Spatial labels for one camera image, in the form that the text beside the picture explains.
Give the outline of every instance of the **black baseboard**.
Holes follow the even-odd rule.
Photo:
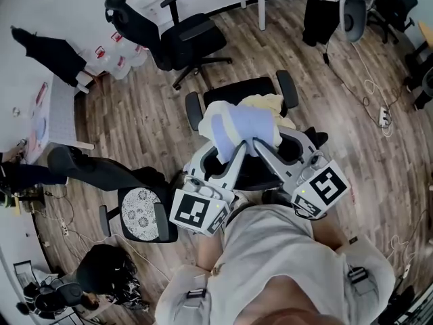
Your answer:
[[[257,1],[258,0],[247,0],[246,4],[251,5],[252,3],[257,3]],[[210,16],[214,16],[216,14],[220,14],[221,12],[226,12],[226,11],[229,11],[230,9],[238,8],[238,7],[241,7],[241,3],[234,3],[233,5],[228,5],[228,6],[225,6],[222,8],[218,8],[214,11],[208,12],[206,15],[210,17]]]

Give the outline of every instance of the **yellow cloth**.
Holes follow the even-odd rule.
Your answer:
[[[264,108],[270,110],[273,115],[273,119],[276,125],[281,127],[288,127],[296,130],[296,125],[288,117],[282,117],[279,115],[281,112],[281,105],[283,104],[283,96],[275,94],[262,95],[251,95],[243,99],[239,105],[253,106],[257,108]]]

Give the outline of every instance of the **power strip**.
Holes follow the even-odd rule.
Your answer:
[[[379,126],[383,129],[390,126],[390,117],[385,107],[379,109]]]
[[[69,230],[68,227],[66,226],[66,222],[64,218],[62,218],[60,225],[62,227],[63,236],[69,236]]]

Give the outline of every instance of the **chair armrest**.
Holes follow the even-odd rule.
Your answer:
[[[286,116],[288,108],[297,107],[297,105],[299,105],[298,92],[295,83],[293,82],[293,78],[290,76],[288,71],[278,70],[277,78],[284,98],[281,115]]]
[[[215,27],[215,22],[213,20],[207,20],[204,23],[201,23],[185,32],[182,32],[179,37],[183,42],[185,42],[193,39],[198,35],[204,34],[206,31],[209,31],[210,29]]]
[[[198,131],[198,123],[200,123],[203,119],[203,112],[202,108],[200,107],[200,101],[198,100],[198,94],[196,91],[193,91],[186,96],[185,106],[189,125],[191,125],[191,128],[194,131]]]
[[[120,209],[116,207],[110,212],[107,211],[107,206],[99,206],[99,221],[101,222],[101,229],[105,236],[111,237],[110,220],[120,214]]]
[[[168,219],[164,205],[160,202],[154,203],[154,211],[159,239],[163,242],[168,241],[170,239],[170,230],[168,229]]]
[[[164,0],[161,3],[161,8],[166,7],[167,5],[170,6],[170,12],[171,12],[171,18],[173,19],[173,22],[175,24],[179,23],[179,14],[177,12],[177,5],[176,5],[176,1],[177,0]]]
[[[415,22],[413,21],[412,18],[409,17],[409,23],[407,23],[407,25],[405,26],[405,29],[403,31],[406,31],[407,28],[409,28],[410,26],[415,25]]]

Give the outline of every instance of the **black buckle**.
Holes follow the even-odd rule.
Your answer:
[[[206,289],[190,290],[187,292],[187,299],[204,299],[206,291]]]
[[[364,267],[350,267],[350,272],[347,274],[350,282],[356,284],[368,278],[368,272]]]

